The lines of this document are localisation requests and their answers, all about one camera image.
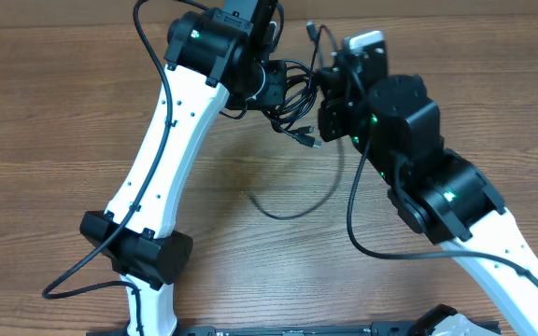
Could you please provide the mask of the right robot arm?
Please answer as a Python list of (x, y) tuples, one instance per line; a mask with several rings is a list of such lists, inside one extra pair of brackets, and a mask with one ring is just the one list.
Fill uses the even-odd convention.
[(348, 137), (402, 221), (433, 244), (431, 258), (455, 260), (516, 333), (538, 335), (538, 258), (501, 193), (446, 147), (421, 77), (391, 74), (384, 36), (369, 31), (344, 39), (316, 78), (321, 137)]

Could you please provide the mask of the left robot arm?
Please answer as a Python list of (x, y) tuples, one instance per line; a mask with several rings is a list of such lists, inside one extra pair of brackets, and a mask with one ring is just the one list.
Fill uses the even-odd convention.
[(79, 227), (127, 291), (123, 334), (176, 333), (174, 284), (193, 246), (175, 229), (180, 195), (222, 110), (283, 102), (285, 66), (272, 59), (282, 29), (276, 1), (228, 1), (170, 25), (163, 88), (134, 163), (106, 208), (87, 212)]

